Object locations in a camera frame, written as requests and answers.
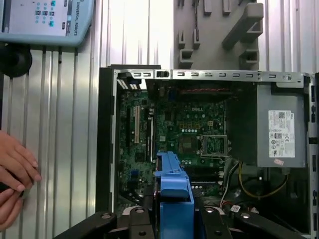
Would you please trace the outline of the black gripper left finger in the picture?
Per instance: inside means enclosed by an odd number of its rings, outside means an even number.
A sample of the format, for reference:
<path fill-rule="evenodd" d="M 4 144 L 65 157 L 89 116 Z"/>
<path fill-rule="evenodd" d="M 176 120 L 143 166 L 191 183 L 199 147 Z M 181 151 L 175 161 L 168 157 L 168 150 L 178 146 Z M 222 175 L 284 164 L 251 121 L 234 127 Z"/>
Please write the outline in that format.
<path fill-rule="evenodd" d="M 148 209 L 129 207 L 117 217 L 97 212 L 57 235 L 56 239 L 153 239 L 153 225 Z"/>

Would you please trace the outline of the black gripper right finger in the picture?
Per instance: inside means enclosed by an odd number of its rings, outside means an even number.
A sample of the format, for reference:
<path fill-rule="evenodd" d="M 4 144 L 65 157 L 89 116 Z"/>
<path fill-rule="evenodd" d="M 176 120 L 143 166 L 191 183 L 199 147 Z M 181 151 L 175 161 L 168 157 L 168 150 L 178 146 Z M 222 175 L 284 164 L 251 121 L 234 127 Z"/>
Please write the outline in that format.
<path fill-rule="evenodd" d="M 200 239 L 303 239 L 304 236 L 249 211 L 238 211 L 230 218 L 216 207 L 198 209 Z"/>

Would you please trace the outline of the person's right hand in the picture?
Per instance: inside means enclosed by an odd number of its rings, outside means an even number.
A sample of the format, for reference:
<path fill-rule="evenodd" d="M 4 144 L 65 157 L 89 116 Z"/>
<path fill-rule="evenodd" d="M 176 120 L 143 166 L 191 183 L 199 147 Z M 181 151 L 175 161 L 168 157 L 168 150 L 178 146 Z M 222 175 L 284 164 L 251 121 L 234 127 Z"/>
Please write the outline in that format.
<path fill-rule="evenodd" d="M 21 192 L 14 191 L 13 189 L 7 189 L 0 193 L 1 232 L 9 228 L 20 214 L 23 206 L 20 194 Z"/>

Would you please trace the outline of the person's left hand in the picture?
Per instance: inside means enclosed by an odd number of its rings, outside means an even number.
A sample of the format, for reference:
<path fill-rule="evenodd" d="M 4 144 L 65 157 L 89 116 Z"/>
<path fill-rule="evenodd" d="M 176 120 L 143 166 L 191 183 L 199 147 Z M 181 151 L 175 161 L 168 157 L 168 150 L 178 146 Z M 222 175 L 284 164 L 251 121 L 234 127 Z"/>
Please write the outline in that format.
<path fill-rule="evenodd" d="M 41 180 L 38 163 L 32 153 L 20 142 L 0 132 L 0 181 L 10 188 L 22 192 Z"/>

